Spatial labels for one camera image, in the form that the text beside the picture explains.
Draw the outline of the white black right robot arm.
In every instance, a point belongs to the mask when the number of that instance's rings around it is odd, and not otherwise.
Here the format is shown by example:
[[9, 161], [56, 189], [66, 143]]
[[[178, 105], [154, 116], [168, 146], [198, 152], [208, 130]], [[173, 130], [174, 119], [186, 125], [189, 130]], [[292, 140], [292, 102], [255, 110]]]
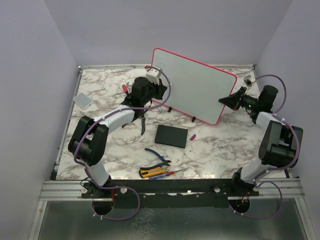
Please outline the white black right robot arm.
[[226, 107], [237, 111], [244, 108], [249, 111], [252, 122], [265, 130], [258, 157], [246, 167], [241, 167], [232, 176], [229, 189], [240, 196], [251, 192], [255, 183], [272, 171], [293, 167], [298, 158], [303, 129], [285, 124], [284, 119], [277, 118], [271, 108], [278, 94], [278, 89], [266, 85], [258, 98], [246, 94], [246, 87], [241, 87], [230, 96], [218, 101]]

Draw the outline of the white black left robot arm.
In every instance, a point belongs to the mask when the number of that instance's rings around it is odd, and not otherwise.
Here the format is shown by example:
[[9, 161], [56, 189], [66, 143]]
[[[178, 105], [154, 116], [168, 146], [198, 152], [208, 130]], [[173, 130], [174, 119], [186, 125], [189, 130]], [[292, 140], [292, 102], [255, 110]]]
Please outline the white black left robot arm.
[[86, 115], [80, 118], [69, 141], [68, 151], [72, 153], [74, 161], [84, 167], [97, 196], [106, 197], [112, 189], [108, 183], [111, 177], [102, 163], [108, 135], [135, 121], [147, 110], [162, 106], [163, 103], [145, 107], [153, 99], [162, 100], [165, 93], [167, 97], [164, 101], [168, 101], [171, 90], [170, 82], [168, 86], [165, 86], [161, 79], [156, 84], [146, 77], [137, 77], [133, 82], [131, 92], [126, 94], [123, 102], [116, 109], [98, 119]]

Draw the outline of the pink framed whiteboard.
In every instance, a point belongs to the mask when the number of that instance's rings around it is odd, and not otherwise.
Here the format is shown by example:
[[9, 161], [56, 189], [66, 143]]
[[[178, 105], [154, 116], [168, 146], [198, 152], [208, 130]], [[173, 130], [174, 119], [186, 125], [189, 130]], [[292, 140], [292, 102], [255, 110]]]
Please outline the pink framed whiteboard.
[[170, 81], [166, 107], [211, 126], [218, 123], [225, 108], [219, 99], [232, 93], [238, 81], [235, 74], [162, 48], [153, 50], [151, 65]]

